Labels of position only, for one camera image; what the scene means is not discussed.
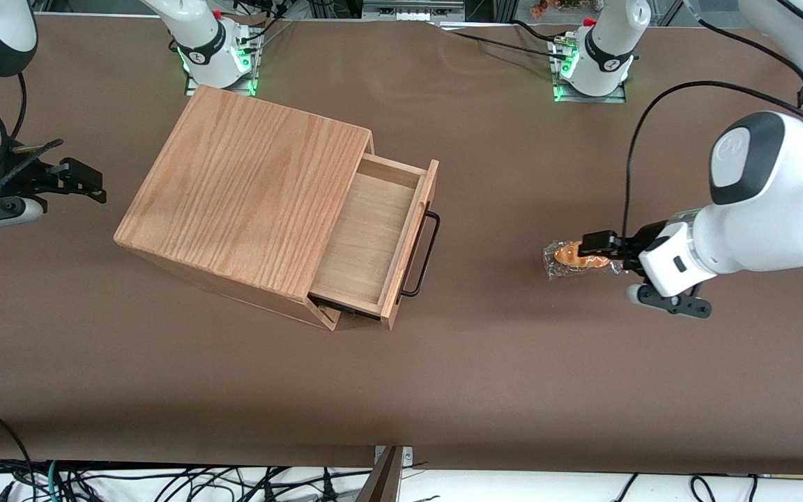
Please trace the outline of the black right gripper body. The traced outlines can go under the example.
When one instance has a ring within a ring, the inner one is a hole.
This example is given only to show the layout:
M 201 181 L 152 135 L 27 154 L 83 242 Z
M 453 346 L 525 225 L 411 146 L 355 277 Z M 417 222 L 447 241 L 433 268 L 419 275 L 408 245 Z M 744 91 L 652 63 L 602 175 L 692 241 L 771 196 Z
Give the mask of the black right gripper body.
M 16 171 L 19 163 L 24 159 L 25 155 L 7 155 L 0 163 L 0 181 L 11 172 Z M 40 160 L 29 163 L 4 183 L 0 188 L 0 198 L 12 196 L 32 198 L 40 194 L 61 194 L 60 180 L 53 172 L 55 166 L 53 163 Z

